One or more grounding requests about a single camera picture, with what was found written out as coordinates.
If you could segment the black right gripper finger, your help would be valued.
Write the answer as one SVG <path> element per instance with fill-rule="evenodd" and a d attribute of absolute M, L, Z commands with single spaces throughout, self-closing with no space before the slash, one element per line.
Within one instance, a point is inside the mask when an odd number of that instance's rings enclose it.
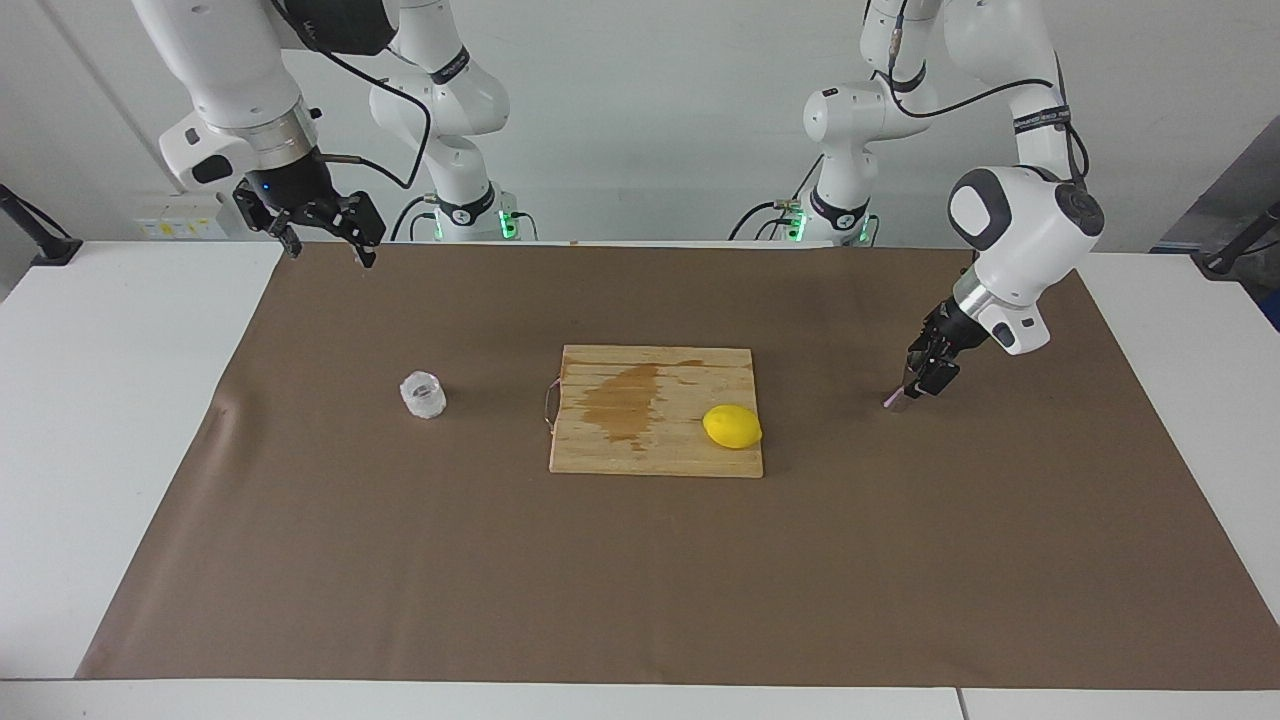
<path fill-rule="evenodd" d="M 356 191 L 324 202 L 323 220 L 326 232 L 353 249 L 361 266 L 374 266 L 387 225 L 367 192 Z"/>
<path fill-rule="evenodd" d="M 246 227 L 252 232 L 273 237 L 283 247 L 284 255 L 297 259 L 302 252 L 302 242 L 291 225 L 291 217 L 273 211 L 259 197 L 251 184 L 237 184 L 233 201 Z"/>

